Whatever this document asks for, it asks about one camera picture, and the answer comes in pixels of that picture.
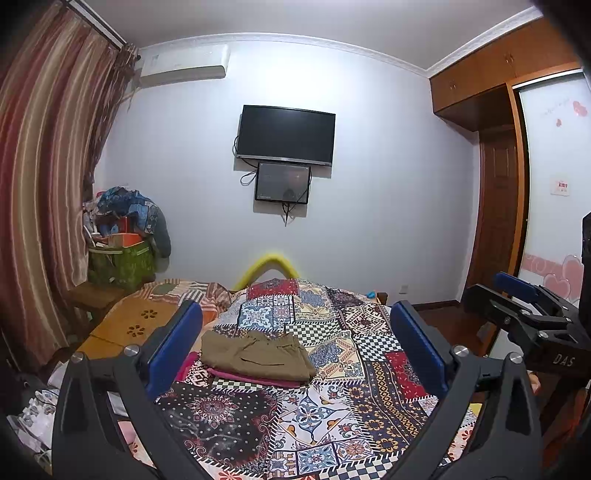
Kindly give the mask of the person's right hand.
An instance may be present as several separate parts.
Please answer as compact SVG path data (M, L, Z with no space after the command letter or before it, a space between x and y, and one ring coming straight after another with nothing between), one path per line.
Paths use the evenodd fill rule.
M540 382L538 376L535 375L534 373L529 373L528 377L530 380L532 391L535 395L537 395L540 391L540 388L541 388L541 382Z

